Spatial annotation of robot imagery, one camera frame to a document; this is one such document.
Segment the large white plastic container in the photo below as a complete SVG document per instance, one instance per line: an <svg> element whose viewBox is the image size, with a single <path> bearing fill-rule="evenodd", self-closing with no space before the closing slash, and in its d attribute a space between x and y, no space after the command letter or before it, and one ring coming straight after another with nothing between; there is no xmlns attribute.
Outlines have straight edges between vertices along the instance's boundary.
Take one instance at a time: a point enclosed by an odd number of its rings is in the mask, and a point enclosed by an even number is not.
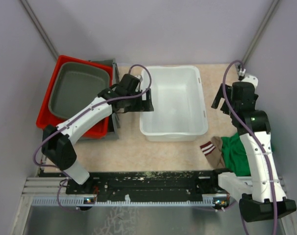
<svg viewBox="0 0 297 235"><path fill-rule="evenodd" d="M154 110L140 113L140 131L148 141L194 141L207 133L204 92L195 66L150 66L141 88L150 86Z"/></svg>

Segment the grey-green plastic tub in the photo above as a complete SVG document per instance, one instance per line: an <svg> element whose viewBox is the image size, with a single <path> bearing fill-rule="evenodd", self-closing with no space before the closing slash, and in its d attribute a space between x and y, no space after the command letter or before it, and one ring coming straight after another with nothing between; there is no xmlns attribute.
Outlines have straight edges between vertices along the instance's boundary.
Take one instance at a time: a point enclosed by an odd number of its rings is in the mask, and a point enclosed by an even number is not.
<svg viewBox="0 0 297 235"><path fill-rule="evenodd" d="M78 62L64 63L57 75L48 109L56 117L70 119L85 108L112 81L112 68Z"/></svg>

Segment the red plastic crate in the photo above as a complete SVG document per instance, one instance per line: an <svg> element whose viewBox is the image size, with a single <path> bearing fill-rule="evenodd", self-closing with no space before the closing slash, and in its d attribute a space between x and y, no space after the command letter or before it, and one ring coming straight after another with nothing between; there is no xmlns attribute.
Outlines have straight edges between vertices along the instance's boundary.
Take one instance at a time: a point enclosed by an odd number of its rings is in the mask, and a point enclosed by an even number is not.
<svg viewBox="0 0 297 235"><path fill-rule="evenodd" d="M112 85L113 62L86 61L58 57L36 125L57 126L85 108L105 88Z"/></svg>

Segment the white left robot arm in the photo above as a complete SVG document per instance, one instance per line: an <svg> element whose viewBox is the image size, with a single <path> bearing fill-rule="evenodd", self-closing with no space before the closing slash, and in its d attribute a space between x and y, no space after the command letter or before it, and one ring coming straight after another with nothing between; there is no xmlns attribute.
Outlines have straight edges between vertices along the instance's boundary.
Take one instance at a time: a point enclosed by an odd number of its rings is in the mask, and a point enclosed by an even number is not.
<svg viewBox="0 0 297 235"><path fill-rule="evenodd" d="M70 119L43 130L41 152L76 182L83 194L90 193L94 183L89 172L78 161L74 145L94 125L122 109L126 112L152 112L154 110L150 87L140 89L141 80L129 73L118 84L102 90L97 97Z"/></svg>

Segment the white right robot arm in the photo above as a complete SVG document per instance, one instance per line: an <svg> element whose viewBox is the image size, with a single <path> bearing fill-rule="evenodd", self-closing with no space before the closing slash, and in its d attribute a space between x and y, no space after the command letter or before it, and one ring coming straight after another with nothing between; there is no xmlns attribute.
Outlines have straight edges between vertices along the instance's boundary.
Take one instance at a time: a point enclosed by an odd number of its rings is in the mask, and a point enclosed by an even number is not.
<svg viewBox="0 0 297 235"><path fill-rule="evenodd" d="M214 170L211 189L217 193L225 190L238 202L245 222L283 218L297 210L296 202L288 199L276 171L272 157L271 128L267 114L256 110L258 79L253 75L240 77L231 86L220 85L212 108L221 99L221 111L230 115L232 125L244 146L252 185L241 181L232 170Z"/></svg>

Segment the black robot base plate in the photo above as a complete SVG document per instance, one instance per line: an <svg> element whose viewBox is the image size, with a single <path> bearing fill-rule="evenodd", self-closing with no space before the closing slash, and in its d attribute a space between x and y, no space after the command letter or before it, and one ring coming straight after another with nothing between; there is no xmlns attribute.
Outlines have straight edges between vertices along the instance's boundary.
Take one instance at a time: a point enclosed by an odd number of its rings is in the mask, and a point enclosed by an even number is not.
<svg viewBox="0 0 297 235"><path fill-rule="evenodd" d="M62 173L40 173L39 177L65 177ZM128 194L132 202L184 202L203 201L213 197L211 210L224 211L235 205L231 196L217 187L214 171L144 171L144 172L92 172L89 180L79 185L73 179L60 182L57 195L62 197L89 197L96 201L123 201ZM77 207L81 211L91 209Z"/></svg>

